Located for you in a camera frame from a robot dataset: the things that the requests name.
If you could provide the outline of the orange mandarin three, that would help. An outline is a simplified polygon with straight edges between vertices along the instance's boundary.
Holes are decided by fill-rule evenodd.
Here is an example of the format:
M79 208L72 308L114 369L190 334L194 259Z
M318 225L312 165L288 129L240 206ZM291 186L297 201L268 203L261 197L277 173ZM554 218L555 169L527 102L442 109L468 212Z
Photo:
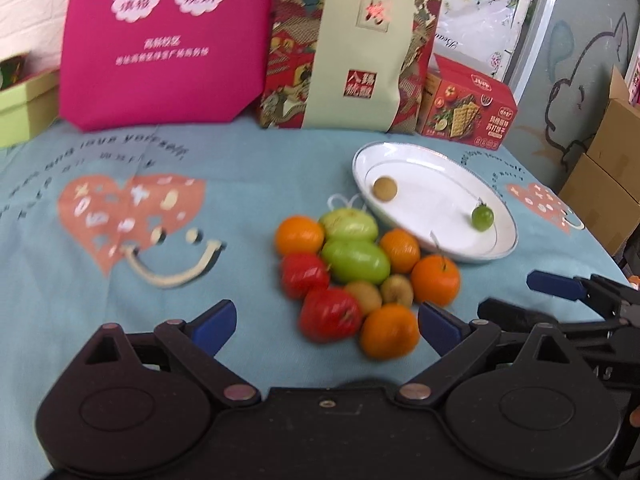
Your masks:
M428 255L419 260L410 273L414 300L446 308L460 292L461 275L458 266L442 255Z

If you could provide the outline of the orange mandarin four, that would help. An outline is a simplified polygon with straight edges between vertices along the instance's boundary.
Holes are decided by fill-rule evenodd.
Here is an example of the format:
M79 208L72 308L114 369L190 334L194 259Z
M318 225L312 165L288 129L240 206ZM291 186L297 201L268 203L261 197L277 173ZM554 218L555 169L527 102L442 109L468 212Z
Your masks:
M359 345L369 359L388 361L408 356L419 339L416 314L402 304L384 304L364 319Z

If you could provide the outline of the brown longan two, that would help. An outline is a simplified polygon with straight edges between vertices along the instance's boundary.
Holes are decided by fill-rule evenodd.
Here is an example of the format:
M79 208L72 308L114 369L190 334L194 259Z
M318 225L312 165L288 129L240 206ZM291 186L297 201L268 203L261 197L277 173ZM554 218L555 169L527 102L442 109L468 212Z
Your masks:
M413 305L413 288L411 282L403 275L390 275L380 285L383 304L402 304L410 308Z

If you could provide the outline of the brown longan one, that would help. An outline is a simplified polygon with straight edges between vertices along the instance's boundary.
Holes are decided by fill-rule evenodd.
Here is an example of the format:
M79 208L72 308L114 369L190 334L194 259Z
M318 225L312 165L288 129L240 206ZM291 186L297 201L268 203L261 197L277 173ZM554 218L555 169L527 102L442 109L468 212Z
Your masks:
M372 312L381 309L383 299L378 288L366 281L354 281L344 286L344 291L348 292L356 300L362 316L365 318Z

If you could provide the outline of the orange mandarin two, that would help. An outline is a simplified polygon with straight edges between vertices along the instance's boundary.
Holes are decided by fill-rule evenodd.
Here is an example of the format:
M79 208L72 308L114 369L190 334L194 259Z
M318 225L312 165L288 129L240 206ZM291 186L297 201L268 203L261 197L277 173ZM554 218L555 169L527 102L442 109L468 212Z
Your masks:
M390 268L396 274L409 274L421 258L418 241L402 229L386 232L380 238L378 246L390 259Z

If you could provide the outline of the red wax apple one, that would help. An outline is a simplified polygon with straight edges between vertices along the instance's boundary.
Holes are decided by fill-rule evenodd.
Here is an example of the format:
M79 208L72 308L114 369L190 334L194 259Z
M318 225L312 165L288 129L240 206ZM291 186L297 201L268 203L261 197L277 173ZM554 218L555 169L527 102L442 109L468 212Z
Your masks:
M312 290L328 288L330 274L319 256L309 252L298 252L281 260L280 283L286 296L304 299Z

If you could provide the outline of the red wax apple two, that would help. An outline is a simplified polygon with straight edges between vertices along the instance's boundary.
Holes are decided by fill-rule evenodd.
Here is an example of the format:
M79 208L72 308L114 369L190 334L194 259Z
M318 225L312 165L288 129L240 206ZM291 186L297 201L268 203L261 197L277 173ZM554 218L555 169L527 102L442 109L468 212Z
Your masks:
M298 318L300 332L318 344L355 336L362 324L356 299L339 288L308 292Z

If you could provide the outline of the orange mandarin one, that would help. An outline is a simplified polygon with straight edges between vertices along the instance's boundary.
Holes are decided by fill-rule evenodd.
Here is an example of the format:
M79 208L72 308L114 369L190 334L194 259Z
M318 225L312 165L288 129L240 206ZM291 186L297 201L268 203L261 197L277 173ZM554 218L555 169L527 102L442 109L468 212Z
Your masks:
M273 244L281 257L299 252L316 254L324 243L322 225L306 216L288 217L274 233Z

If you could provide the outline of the cardboard box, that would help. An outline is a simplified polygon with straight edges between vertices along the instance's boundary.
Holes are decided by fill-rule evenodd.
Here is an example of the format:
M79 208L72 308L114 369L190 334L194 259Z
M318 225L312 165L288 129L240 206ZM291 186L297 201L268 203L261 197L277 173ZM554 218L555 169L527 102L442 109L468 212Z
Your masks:
M600 127L560 199L610 255L639 226L639 107L628 102L627 86L616 68Z

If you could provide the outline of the green jujube lower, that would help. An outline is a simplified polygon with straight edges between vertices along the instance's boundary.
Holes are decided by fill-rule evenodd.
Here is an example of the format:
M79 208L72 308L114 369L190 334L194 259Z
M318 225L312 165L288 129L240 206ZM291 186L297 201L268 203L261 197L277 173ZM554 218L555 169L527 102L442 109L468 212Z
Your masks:
M334 282L365 281L379 285L390 276L390 259L368 240L329 240L320 252Z

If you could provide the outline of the brown longan on plate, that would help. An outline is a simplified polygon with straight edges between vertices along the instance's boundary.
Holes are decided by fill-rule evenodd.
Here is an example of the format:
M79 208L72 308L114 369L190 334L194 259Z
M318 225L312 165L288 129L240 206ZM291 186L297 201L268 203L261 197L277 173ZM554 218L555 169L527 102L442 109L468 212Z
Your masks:
M391 177L379 177L372 185L372 194L380 202L390 202L398 193L397 182Z

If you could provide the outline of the red cracker box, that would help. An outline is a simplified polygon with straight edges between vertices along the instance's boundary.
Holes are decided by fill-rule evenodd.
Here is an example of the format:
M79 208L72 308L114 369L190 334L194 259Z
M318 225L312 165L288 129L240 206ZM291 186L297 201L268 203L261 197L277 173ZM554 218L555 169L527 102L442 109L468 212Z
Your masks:
M471 67L436 54L416 125L421 136L495 151L518 106L510 88Z

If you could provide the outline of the light green box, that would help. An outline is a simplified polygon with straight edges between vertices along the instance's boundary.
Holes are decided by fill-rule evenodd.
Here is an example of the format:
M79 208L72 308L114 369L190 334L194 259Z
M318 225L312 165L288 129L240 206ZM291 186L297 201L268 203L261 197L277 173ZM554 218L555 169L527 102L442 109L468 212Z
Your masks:
M1 91L0 146L35 139L58 118L60 71L44 70Z

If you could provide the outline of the magenta fabric bag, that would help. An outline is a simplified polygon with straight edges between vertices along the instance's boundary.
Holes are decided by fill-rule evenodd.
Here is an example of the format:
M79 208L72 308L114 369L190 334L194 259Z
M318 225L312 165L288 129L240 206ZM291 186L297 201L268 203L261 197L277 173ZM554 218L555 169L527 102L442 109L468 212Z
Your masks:
M264 88L272 0L70 0L60 115L82 131L231 122Z

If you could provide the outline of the red green paper bag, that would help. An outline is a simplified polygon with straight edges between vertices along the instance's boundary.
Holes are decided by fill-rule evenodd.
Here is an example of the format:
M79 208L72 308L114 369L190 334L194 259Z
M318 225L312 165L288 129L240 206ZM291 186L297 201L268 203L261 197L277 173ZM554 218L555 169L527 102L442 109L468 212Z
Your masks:
M442 0L274 0L264 128L413 133Z

